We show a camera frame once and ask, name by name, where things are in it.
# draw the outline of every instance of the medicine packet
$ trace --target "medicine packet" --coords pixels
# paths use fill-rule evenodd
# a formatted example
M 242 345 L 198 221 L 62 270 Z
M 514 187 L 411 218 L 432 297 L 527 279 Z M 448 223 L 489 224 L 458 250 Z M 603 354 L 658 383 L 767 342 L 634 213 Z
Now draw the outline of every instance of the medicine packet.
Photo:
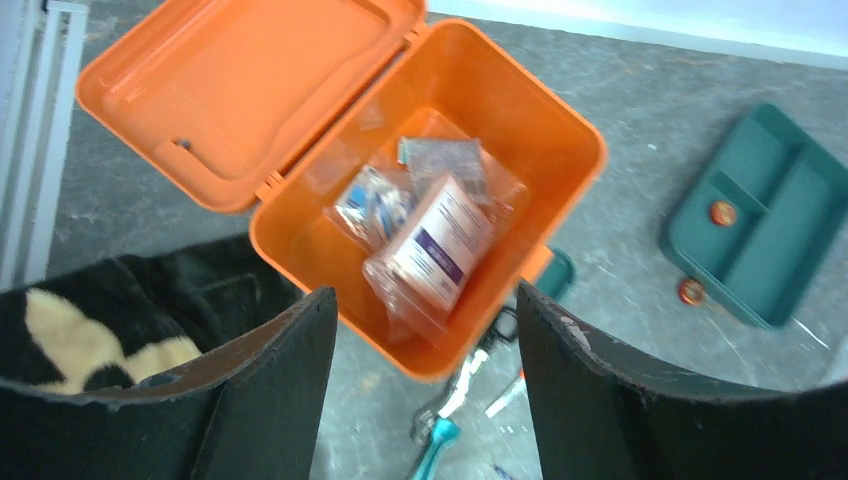
M 376 251 L 403 226 L 415 203 L 406 172 L 366 165 L 325 213 L 367 250 Z
M 459 182 L 443 174 L 406 225 L 365 261 L 363 274 L 391 321 L 435 343 L 493 239 L 491 222 Z

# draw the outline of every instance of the open lid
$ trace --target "open lid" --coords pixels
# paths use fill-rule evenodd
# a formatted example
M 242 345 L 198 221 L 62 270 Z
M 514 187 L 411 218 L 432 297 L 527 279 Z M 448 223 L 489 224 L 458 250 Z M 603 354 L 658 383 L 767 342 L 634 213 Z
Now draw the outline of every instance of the open lid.
M 196 202 L 255 201 L 423 23 L 425 0 L 169 0 L 80 75 L 82 107 Z

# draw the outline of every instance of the floor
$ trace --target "floor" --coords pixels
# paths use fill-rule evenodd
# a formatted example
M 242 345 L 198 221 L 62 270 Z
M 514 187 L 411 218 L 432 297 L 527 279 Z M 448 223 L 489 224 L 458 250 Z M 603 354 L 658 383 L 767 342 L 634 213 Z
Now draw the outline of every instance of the floor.
M 94 0 L 84 63 L 158 0 Z M 603 133 L 609 164 L 552 240 L 577 267 L 565 302 L 586 321 L 661 359 L 714 377 L 778 390 L 814 385 L 848 334 L 848 229 L 843 229 L 795 321 L 747 327 L 709 304 L 676 297 L 680 272 L 659 252 L 659 227 L 738 115 L 780 105 L 837 157 L 848 159 L 848 72 L 625 43 L 495 22 L 486 34 Z M 244 231 L 248 216 L 202 210 L 94 120 L 74 114 L 51 274 L 125 252 L 153 254 Z M 312 478 L 402 478 L 417 449 L 414 410 L 438 390 L 393 369 L 341 328 Z M 437 478 L 541 477 L 526 398 L 494 420 L 489 400 L 518 368 L 496 352 L 455 417 L 462 437 Z

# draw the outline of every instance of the plastic wrapper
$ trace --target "plastic wrapper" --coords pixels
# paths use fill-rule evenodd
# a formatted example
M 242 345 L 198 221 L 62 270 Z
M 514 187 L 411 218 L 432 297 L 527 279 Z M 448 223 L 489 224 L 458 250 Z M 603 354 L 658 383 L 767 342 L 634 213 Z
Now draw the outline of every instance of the plastic wrapper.
M 409 170 L 418 196 L 423 196 L 436 180 L 450 173 L 475 203 L 491 204 L 480 140 L 401 138 L 398 162 Z
M 443 174 L 397 235 L 365 261 L 363 274 L 392 322 L 436 343 L 494 233 L 458 181 Z
M 527 205 L 530 195 L 518 177 L 485 151 L 483 165 L 491 202 L 478 206 L 495 226 L 495 237 L 498 237 L 509 227 L 515 212 Z
M 366 165 L 325 213 L 360 245 L 376 251 L 406 223 L 414 207 L 406 172 Z
M 366 105 L 357 117 L 360 130 L 374 130 L 383 127 L 386 124 L 386 118 L 383 116 L 383 109 L 376 100 Z
M 359 168 L 361 162 L 362 159 L 350 145 L 335 139 L 306 168 L 303 180 L 311 191 L 329 194 L 351 171 Z

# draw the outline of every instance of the purple label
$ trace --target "purple label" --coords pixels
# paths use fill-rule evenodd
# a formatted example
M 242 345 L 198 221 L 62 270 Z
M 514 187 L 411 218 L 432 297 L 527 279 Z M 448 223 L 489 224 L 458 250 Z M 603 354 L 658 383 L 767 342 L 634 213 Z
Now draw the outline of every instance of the purple label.
M 446 252 L 444 248 L 442 248 L 438 243 L 436 243 L 433 237 L 431 237 L 430 234 L 427 233 L 427 230 L 424 230 L 423 228 L 419 230 L 418 235 L 415 236 L 415 242 L 418 243 L 418 245 L 421 245 L 421 248 L 423 248 L 424 251 L 427 252 L 428 255 L 430 255 L 430 258 L 432 258 L 433 261 L 436 262 L 436 264 L 442 269 L 443 272 L 445 272 L 445 275 L 447 275 L 448 278 L 453 281 L 453 283 L 459 285 L 459 282 L 462 280 L 462 276 L 465 274 L 462 273 L 462 270 L 460 270 L 459 265 L 457 265 L 453 261 L 453 259 L 450 258 L 448 252 Z

